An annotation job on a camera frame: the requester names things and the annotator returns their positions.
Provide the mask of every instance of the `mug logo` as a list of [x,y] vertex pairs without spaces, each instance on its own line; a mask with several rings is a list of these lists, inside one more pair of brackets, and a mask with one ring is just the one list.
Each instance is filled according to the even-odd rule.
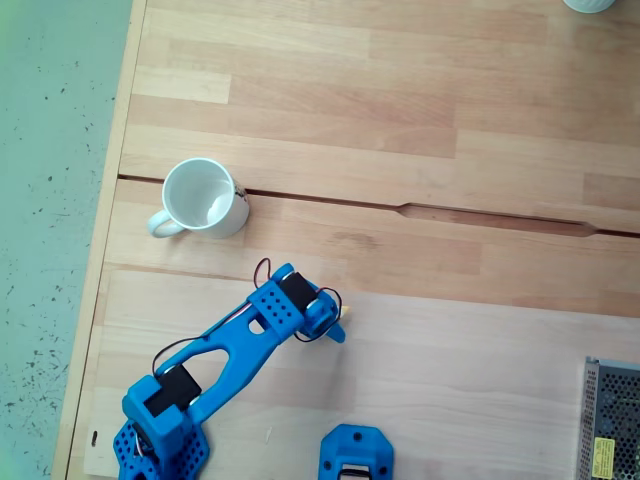
[[235,185],[235,190],[236,190],[236,195],[238,195],[241,199],[243,199],[245,202],[247,201],[247,191],[242,188],[240,185],[238,185],[238,183],[233,182]]

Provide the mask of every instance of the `yellow label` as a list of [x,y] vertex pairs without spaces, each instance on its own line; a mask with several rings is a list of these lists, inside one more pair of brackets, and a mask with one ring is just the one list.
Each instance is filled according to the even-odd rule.
[[616,441],[608,438],[596,437],[593,445],[593,468],[591,476],[595,478],[613,478],[613,454],[616,450]]

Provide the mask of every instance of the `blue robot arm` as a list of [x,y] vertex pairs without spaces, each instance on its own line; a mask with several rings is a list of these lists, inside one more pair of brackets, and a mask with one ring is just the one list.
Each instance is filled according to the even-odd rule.
[[[209,455],[202,423],[246,387],[273,351],[292,335],[325,333],[342,343],[340,305],[290,264],[280,267],[246,302],[160,367],[136,382],[122,400],[127,422],[114,439],[121,480],[195,478]],[[258,322],[262,332],[249,324]],[[224,350],[218,381],[202,391],[183,363]]]

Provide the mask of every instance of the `table edge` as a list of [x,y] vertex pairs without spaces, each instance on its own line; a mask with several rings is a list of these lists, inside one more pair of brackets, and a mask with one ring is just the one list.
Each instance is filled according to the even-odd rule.
[[76,334],[69,362],[67,386],[60,414],[56,449],[51,467],[51,478],[53,480],[61,480],[67,477],[146,5],[147,0],[133,0],[131,5],[129,29],[120,67],[118,92],[114,104],[111,133],[102,176],[102,187],[98,199],[82,301],[78,313]]

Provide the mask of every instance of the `wooden tabletop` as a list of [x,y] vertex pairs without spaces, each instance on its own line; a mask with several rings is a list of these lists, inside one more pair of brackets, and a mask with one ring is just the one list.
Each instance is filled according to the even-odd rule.
[[[207,475],[293,479],[322,432],[357,420],[397,440],[398,478],[569,478],[584,357],[640,362],[640,323],[601,316],[640,316],[638,24],[629,0],[593,16],[560,0],[135,0],[54,478],[116,473],[126,388],[241,302],[264,256],[345,292],[353,343],[285,345],[210,422],[224,458]],[[152,238],[162,179],[194,156],[249,189],[246,228]],[[396,359],[377,373],[376,349]],[[294,368],[305,355],[324,367]],[[267,445],[269,422],[289,426]]]

